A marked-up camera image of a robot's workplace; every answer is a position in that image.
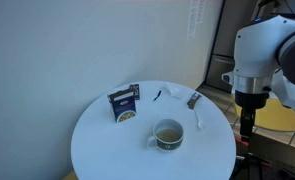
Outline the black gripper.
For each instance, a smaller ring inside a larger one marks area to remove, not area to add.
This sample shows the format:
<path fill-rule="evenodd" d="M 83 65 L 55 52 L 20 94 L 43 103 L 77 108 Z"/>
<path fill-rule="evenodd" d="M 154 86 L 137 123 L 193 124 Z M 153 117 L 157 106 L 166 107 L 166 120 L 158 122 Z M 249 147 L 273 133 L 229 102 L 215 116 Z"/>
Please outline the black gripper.
<path fill-rule="evenodd" d="M 255 124 L 256 110 L 266 105 L 268 93 L 248 94 L 236 91 L 235 103 L 241 107 L 240 135 L 241 140 L 248 142 L 252 136 L 252 128 Z"/>

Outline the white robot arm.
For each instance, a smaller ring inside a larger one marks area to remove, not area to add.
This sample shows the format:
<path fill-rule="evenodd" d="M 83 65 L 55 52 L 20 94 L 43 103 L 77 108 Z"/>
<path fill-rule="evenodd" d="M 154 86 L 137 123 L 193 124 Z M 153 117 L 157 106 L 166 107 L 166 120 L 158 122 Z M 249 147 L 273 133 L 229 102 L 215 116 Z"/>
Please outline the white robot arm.
<path fill-rule="evenodd" d="M 240 135 L 252 136 L 256 111 L 271 94 L 295 110 L 295 20 L 281 15 L 257 18 L 238 30 L 234 68 L 221 75 L 232 86 L 241 107 Z"/>

